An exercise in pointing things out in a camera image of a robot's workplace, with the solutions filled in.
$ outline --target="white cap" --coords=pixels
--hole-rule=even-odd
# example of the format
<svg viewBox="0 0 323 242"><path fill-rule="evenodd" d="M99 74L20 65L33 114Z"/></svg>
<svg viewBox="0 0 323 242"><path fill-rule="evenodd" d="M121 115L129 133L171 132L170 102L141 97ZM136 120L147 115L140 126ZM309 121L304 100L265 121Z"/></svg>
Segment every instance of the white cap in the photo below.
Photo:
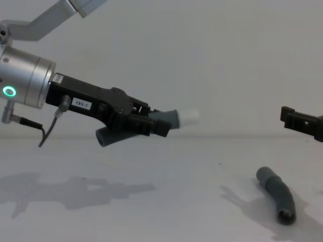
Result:
<svg viewBox="0 0 323 242"><path fill-rule="evenodd" d="M197 109L178 111L180 128L188 125L196 125L200 122L201 115Z"/></svg>

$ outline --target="curved gray tube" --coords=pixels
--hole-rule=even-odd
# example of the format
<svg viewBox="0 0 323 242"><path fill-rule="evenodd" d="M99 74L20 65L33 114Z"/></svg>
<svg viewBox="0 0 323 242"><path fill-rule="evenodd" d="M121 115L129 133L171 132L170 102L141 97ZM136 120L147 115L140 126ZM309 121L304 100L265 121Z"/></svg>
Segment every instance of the curved gray tube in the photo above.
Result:
<svg viewBox="0 0 323 242"><path fill-rule="evenodd" d="M152 119L171 123L172 130L180 128L179 116L176 110L168 111L168 112L152 112L148 116ZM115 133L110 131L107 127L97 130L95 134L96 134L97 140L99 141L102 147L106 147L116 142L138 136L138 134L134 134L131 132Z"/></svg>
<svg viewBox="0 0 323 242"><path fill-rule="evenodd" d="M257 171L261 186L276 202L277 220L283 225L292 225L296 221L296 210L293 195L288 186L268 167Z"/></svg>

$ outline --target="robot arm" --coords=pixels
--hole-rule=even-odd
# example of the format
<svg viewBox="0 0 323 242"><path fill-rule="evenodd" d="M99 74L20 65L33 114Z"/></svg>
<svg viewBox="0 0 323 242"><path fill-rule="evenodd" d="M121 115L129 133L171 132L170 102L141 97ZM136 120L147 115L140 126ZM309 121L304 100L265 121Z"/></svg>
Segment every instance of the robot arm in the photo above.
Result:
<svg viewBox="0 0 323 242"><path fill-rule="evenodd" d="M55 73L56 63L12 48L13 40L38 41L76 12L85 18L106 0L59 0L32 22L0 22L0 97L6 99L3 123L16 122L43 131L40 146L48 138L57 119L67 110L104 123L96 132L102 146L134 137L157 134L196 123L196 111L159 112L118 88L104 89ZM48 132L41 124L14 115L14 104L39 108L44 103L58 107Z"/></svg>
<svg viewBox="0 0 323 242"><path fill-rule="evenodd" d="M13 40L39 41L75 13L85 18L105 2L106 0L59 0L32 22L1 21L3 33L9 33L2 35L2 41L7 41L9 36Z"/></svg>

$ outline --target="gray rubber hose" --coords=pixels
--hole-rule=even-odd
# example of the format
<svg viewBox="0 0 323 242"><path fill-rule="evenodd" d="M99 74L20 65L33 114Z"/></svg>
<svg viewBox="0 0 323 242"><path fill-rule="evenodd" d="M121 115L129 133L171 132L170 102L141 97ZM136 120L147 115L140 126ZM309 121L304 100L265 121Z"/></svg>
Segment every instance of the gray rubber hose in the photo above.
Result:
<svg viewBox="0 0 323 242"><path fill-rule="evenodd" d="M293 195L288 186L268 167L257 171L261 186L276 202L277 220L282 225L292 225L296 221L296 210Z"/></svg>

